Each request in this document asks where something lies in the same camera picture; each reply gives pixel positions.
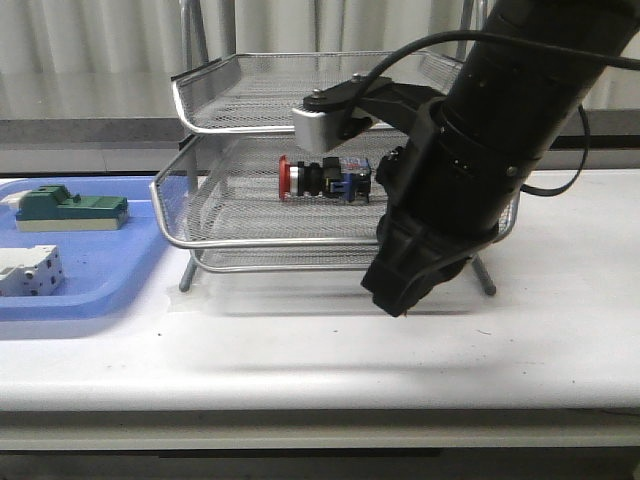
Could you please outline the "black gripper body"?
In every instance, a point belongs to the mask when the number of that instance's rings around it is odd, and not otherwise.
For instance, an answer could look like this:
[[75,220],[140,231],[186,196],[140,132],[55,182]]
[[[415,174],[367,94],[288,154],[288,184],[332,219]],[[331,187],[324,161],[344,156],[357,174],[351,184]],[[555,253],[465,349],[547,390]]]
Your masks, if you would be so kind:
[[373,303],[392,317],[406,313],[435,286],[452,280],[499,232],[494,224],[476,238],[445,234],[395,205],[394,182],[404,172],[404,153],[402,147],[390,150],[377,167],[375,180],[384,187],[387,202],[376,228],[378,251],[361,281]]

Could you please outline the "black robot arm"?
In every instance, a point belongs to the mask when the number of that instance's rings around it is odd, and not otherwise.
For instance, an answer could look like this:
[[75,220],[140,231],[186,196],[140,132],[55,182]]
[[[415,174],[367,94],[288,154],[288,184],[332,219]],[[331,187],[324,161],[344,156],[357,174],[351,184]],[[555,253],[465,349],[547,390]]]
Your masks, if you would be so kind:
[[443,99],[384,157],[379,251],[362,284],[398,316],[491,244],[499,218],[602,73],[576,51],[620,54],[639,29],[635,1],[499,1]]

